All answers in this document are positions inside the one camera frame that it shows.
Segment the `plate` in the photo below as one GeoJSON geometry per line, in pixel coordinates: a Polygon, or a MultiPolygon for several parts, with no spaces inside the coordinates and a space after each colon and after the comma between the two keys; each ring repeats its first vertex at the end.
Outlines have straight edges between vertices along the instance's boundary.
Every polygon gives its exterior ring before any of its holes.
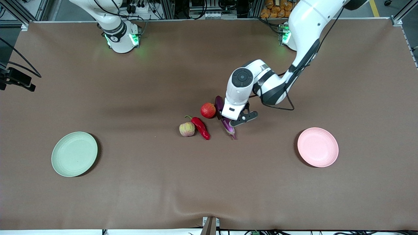
{"type": "Polygon", "coordinates": [[[54,170],[65,177],[79,176],[86,172],[97,158],[97,142],[86,132],[73,132],[64,136],[52,151],[54,170]]]}
{"type": "Polygon", "coordinates": [[[304,130],[298,139],[298,150],[310,165],[327,167],[338,157],[338,143],[328,131],[312,127],[304,130]]]}

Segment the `black bracket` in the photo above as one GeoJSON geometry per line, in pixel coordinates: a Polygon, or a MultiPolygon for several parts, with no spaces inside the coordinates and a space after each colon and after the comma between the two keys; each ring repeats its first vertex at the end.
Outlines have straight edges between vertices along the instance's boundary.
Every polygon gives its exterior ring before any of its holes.
{"type": "Polygon", "coordinates": [[[0,71],[0,90],[5,90],[7,85],[16,85],[34,92],[36,86],[31,83],[32,78],[15,68],[0,71]]]}
{"type": "Polygon", "coordinates": [[[250,112],[250,103],[247,102],[245,104],[244,108],[242,109],[240,115],[238,116],[238,119],[237,120],[231,120],[229,122],[229,124],[232,127],[236,127],[238,125],[249,122],[249,121],[255,119],[256,117],[258,117],[258,112],[257,111],[250,112]]]}

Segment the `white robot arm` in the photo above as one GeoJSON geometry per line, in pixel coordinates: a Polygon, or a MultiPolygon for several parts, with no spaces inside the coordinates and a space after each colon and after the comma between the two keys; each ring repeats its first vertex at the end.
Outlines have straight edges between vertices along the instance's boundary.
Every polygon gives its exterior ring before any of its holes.
{"type": "Polygon", "coordinates": [[[122,0],[70,0],[97,20],[109,46],[117,53],[127,53],[139,45],[138,25],[122,20],[117,8],[122,0]]]}
{"type": "Polygon", "coordinates": [[[265,105],[283,101],[289,89],[319,49],[319,36],[332,17],[344,6],[354,10],[368,0],[301,0],[289,17],[292,33],[289,44],[296,48],[296,58],[280,77],[262,60],[250,61],[230,76],[222,116],[231,119],[231,126],[243,124],[257,117],[256,112],[244,114],[251,92],[265,105]]]}

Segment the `red apple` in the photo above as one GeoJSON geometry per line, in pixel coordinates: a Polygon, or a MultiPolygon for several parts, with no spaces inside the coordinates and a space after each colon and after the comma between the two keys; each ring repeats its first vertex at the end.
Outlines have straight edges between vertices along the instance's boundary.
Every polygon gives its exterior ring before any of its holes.
{"type": "Polygon", "coordinates": [[[216,108],[215,105],[212,103],[206,103],[202,105],[200,108],[200,114],[204,116],[205,118],[213,118],[216,114],[216,108]]]}

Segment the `yellow floor stripe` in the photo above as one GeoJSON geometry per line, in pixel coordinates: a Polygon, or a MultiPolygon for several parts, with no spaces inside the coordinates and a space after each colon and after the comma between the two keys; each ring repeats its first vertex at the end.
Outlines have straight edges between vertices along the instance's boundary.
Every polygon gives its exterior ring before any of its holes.
{"type": "Polygon", "coordinates": [[[370,7],[372,8],[373,15],[375,17],[380,17],[379,12],[377,11],[375,0],[370,0],[369,3],[370,7]]]}

